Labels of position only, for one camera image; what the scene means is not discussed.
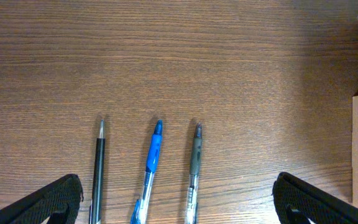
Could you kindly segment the blue gel pen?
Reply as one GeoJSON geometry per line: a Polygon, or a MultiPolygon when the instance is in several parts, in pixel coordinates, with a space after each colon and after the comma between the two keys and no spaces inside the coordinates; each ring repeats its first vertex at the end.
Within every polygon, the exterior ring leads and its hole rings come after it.
{"type": "Polygon", "coordinates": [[[150,196],[154,175],[157,170],[160,155],[160,147],[162,144],[163,121],[160,119],[155,125],[154,133],[150,140],[150,147],[145,162],[145,175],[142,185],[142,191],[139,199],[136,200],[134,211],[131,216],[130,224],[146,224],[147,213],[149,209],[150,196]]]}

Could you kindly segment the black slim pen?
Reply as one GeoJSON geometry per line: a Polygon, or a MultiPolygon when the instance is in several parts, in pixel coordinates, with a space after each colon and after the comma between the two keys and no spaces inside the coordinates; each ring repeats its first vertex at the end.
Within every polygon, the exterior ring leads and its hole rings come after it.
{"type": "Polygon", "coordinates": [[[105,141],[105,124],[102,119],[99,126],[99,134],[96,138],[96,154],[94,161],[92,199],[89,208],[89,224],[101,223],[105,141]]]}

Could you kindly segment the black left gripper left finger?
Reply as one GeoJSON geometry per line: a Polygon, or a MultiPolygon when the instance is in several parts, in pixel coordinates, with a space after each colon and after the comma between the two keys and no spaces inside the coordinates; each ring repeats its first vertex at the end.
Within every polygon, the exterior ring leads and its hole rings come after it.
{"type": "Polygon", "coordinates": [[[74,223],[83,201],[76,174],[67,174],[0,210],[0,224],[74,223]]]}

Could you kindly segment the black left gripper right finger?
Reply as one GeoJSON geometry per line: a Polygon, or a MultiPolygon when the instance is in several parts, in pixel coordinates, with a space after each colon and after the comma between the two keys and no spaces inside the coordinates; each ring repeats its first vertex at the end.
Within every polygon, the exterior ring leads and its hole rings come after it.
{"type": "Polygon", "coordinates": [[[279,173],[272,195],[280,223],[358,224],[358,208],[290,173],[279,173]]]}

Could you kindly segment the dark grey gel pen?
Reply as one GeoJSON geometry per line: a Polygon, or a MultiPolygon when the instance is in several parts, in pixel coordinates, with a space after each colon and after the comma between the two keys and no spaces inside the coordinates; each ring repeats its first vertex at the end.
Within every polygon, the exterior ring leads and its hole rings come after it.
{"type": "Polygon", "coordinates": [[[197,224],[198,185],[201,168],[201,151],[203,146],[202,124],[197,123],[193,137],[190,158],[189,185],[186,197],[185,224],[197,224]]]}

